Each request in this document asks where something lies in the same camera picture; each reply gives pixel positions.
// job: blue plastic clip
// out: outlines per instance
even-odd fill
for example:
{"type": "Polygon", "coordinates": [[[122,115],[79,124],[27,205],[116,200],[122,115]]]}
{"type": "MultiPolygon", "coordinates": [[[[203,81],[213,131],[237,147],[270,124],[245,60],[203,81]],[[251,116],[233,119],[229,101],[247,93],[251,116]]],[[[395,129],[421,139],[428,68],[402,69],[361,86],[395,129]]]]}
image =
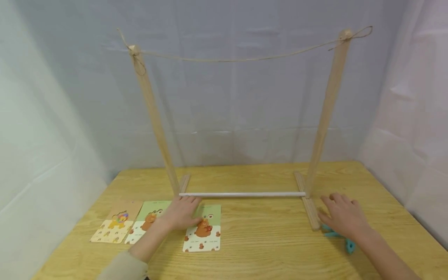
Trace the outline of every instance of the blue plastic clip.
{"type": "MultiPolygon", "coordinates": [[[[322,229],[328,231],[327,233],[324,233],[326,237],[343,237],[342,235],[338,234],[332,228],[327,226],[326,224],[322,224],[322,229]]],[[[352,254],[355,251],[355,243],[351,241],[350,239],[345,239],[345,250],[348,254],[352,254]]]]}

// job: hand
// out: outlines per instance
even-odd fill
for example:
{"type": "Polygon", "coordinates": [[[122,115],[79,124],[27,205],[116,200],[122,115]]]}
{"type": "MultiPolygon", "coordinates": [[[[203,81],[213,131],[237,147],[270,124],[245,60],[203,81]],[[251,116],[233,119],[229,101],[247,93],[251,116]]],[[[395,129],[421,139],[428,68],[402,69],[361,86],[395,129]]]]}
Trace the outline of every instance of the hand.
{"type": "Polygon", "coordinates": [[[160,221],[167,223],[171,230],[182,230],[198,224],[202,218],[192,218],[201,198],[194,196],[175,196],[160,221]]]}
{"type": "Polygon", "coordinates": [[[329,198],[322,196],[321,199],[331,217],[319,212],[319,218],[335,232],[357,243],[359,238],[373,231],[357,200],[351,201],[339,193],[333,193],[329,198]]]}

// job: wood grain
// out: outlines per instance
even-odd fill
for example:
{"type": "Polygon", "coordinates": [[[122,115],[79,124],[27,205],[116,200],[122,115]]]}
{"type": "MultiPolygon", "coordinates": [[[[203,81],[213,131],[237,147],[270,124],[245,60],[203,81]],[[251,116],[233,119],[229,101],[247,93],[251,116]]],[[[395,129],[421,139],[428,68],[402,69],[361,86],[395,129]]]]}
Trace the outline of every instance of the wood grain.
{"type": "MultiPolygon", "coordinates": [[[[293,172],[308,164],[178,168],[189,191],[296,191],[293,172]]],[[[357,199],[371,225],[424,279],[448,278],[448,253],[358,162],[320,163],[313,197],[338,191],[357,199]]],[[[34,279],[95,279],[129,245],[90,243],[118,199],[172,197],[163,169],[125,170],[98,198],[34,279]]],[[[184,232],[172,233],[149,263],[151,280],[379,279],[365,255],[345,253],[342,238],[311,231],[300,198],[215,198],[221,204],[221,250],[183,253],[184,232]]],[[[314,199],[316,206],[323,203],[314,199]]]]}
{"type": "Polygon", "coordinates": [[[181,193],[184,193],[188,187],[188,182],[190,182],[190,174],[185,174],[181,179],[181,193]]]}
{"type": "Polygon", "coordinates": [[[159,145],[160,153],[164,159],[165,169],[168,175],[168,179],[171,184],[171,189],[174,195],[178,195],[180,191],[179,181],[177,180],[176,171],[171,161],[171,155],[169,153],[167,140],[165,138],[165,132],[160,120],[160,113],[157,109],[157,103],[152,93],[151,82],[149,81],[148,71],[145,66],[143,55],[141,54],[140,47],[138,45],[129,46],[129,55],[131,56],[132,63],[134,64],[135,75],[137,76],[140,89],[142,90],[143,97],[145,99],[146,107],[148,108],[149,118],[152,124],[152,131],[154,132],[157,144],[159,145]]]}
{"type": "MultiPolygon", "coordinates": [[[[303,179],[302,174],[300,172],[294,172],[294,177],[296,178],[297,187],[299,191],[305,191],[305,180],[303,179]]],[[[320,229],[320,220],[317,216],[316,206],[314,205],[312,198],[302,197],[303,206],[305,207],[306,215],[308,216],[308,220],[310,221],[311,229],[316,231],[320,229]]]]}
{"type": "Polygon", "coordinates": [[[313,182],[316,176],[317,165],[323,151],[325,137],[327,135],[328,126],[332,120],[333,108],[339,94],[342,74],[344,72],[345,59],[349,51],[351,37],[353,36],[350,29],[344,29],[339,33],[339,42],[335,48],[332,62],[332,69],[328,77],[327,89],[325,90],[325,99],[323,100],[322,112],[320,113],[319,126],[317,128],[316,138],[314,139],[313,153],[311,154],[310,165],[308,167],[308,175],[306,176],[305,192],[306,198],[310,198],[313,192],[313,182]]]}

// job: lion card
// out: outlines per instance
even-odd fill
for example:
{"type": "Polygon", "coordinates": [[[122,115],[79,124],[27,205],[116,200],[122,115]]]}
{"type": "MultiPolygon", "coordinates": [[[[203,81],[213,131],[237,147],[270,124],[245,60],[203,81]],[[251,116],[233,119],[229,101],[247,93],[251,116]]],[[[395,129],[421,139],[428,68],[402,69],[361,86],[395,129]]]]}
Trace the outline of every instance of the lion card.
{"type": "Polygon", "coordinates": [[[106,220],[90,239],[91,242],[121,243],[132,228],[142,201],[118,201],[112,206],[106,220]]]}
{"type": "Polygon", "coordinates": [[[182,251],[218,251],[221,248],[221,205],[201,205],[195,216],[202,220],[187,229],[182,251]]]}
{"type": "Polygon", "coordinates": [[[135,244],[152,226],[155,220],[163,214],[171,201],[145,201],[137,219],[129,231],[125,244],[135,244]]]}

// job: wooden base foot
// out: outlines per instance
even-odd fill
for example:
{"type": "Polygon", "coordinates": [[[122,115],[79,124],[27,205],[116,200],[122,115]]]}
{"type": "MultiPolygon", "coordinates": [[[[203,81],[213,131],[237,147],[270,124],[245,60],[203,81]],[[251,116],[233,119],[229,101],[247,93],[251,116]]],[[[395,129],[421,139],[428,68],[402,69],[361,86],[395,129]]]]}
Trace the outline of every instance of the wooden base foot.
{"type": "MultiPolygon", "coordinates": [[[[305,180],[300,174],[300,172],[294,172],[294,176],[296,178],[297,186],[299,187],[299,191],[305,191],[305,180]]],[[[317,216],[317,209],[314,205],[314,202],[311,198],[302,197],[303,205],[305,206],[305,211],[308,215],[308,220],[310,221],[311,229],[317,231],[320,229],[320,221],[317,216]]]]}
{"type": "Polygon", "coordinates": [[[188,186],[188,182],[190,181],[190,174],[185,174],[184,176],[182,176],[181,178],[181,191],[180,193],[184,193],[185,190],[187,189],[188,186]]]}

